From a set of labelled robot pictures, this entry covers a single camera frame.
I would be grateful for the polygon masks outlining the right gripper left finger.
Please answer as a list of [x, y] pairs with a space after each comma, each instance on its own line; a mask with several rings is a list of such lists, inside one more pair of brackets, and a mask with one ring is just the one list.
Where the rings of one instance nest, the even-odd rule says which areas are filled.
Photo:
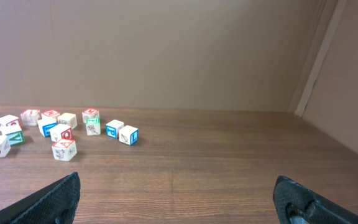
[[72, 224], [80, 201], [77, 172], [0, 210], [0, 224]]

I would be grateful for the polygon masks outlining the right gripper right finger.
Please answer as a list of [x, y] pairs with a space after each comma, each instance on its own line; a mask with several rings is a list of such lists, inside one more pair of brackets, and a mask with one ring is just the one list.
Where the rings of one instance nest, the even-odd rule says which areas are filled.
[[358, 215], [324, 198], [298, 182], [278, 176], [273, 202], [281, 224], [353, 224]]

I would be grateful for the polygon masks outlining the red picture block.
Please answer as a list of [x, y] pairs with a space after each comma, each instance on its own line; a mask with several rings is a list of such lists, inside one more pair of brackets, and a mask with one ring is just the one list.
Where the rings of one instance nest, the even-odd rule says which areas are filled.
[[76, 142], [72, 139], [61, 139], [52, 145], [55, 160], [70, 161], [76, 154]]

